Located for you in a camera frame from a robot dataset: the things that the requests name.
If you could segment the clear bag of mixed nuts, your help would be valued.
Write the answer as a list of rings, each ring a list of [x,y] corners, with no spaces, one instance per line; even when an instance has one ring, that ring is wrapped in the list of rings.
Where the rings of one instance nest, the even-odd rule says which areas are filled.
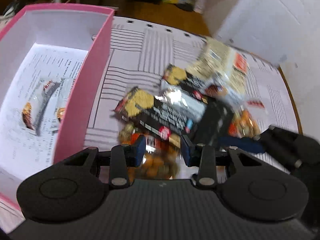
[[[257,122],[245,109],[235,113],[227,137],[253,139],[259,133]],[[177,162],[178,156],[181,155],[178,137],[173,136],[171,142],[163,141],[129,121],[119,132],[118,139],[121,144],[131,145],[139,135],[146,138],[146,152],[139,167],[127,168],[131,183],[135,179],[175,179],[182,174],[182,165]]]

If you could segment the black cracker snack pack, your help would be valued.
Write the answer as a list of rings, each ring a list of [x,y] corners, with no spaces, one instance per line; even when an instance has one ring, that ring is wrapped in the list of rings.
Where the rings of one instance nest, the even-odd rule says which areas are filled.
[[[193,134],[207,105],[184,91],[170,87],[152,95],[133,87],[114,111],[124,120],[144,127],[163,140],[176,135]]]

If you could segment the large cream snack bag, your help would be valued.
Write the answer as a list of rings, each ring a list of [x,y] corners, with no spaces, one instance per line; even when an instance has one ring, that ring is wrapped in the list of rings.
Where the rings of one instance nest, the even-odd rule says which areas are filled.
[[[245,96],[247,69],[248,63],[239,52],[207,36],[198,59],[186,71],[202,81],[201,93],[240,100]]]

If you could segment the small red sachet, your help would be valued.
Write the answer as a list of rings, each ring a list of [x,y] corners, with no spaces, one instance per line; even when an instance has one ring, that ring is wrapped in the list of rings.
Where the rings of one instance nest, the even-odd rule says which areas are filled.
[[[265,106],[261,100],[248,100],[246,101],[248,107],[255,107],[259,109],[265,109]]]

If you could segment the small white snack packet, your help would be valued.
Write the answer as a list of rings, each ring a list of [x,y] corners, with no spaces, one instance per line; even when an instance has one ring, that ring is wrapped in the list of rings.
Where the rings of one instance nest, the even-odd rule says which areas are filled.
[[[66,80],[64,77],[60,79],[42,77],[39,79],[31,96],[22,108],[22,122],[29,133],[40,135],[41,124],[44,121],[46,109],[52,98],[56,98],[56,105],[54,110],[49,110],[48,131],[55,132],[58,130],[60,126],[60,120],[57,117],[58,97]]]

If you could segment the pink cardboard box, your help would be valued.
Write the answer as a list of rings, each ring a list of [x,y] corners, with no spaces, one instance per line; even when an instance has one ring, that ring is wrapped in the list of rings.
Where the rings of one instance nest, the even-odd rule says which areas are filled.
[[[1,31],[1,200],[80,151],[110,52],[114,10],[24,7]]]

